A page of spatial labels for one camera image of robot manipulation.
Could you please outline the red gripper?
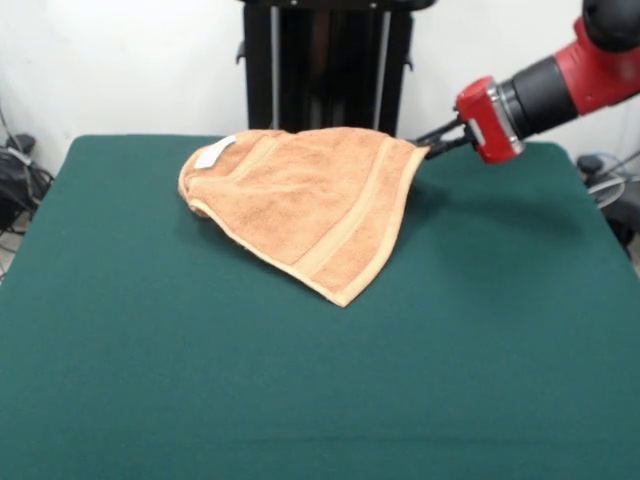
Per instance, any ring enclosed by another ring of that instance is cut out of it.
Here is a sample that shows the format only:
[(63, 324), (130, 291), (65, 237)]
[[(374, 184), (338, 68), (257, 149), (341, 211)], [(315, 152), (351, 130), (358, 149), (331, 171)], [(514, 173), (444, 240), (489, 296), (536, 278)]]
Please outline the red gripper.
[(462, 125), (458, 118), (427, 132), (413, 143), (427, 146), (424, 159), (430, 161), (450, 150), (474, 144), (488, 164), (500, 164), (519, 156), (525, 149), (509, 117), (507, 101), (493, 77), (486, 76), (467, 86), (456, 98), (455, 108), (469, 133), (450, 140), (445, 136)]

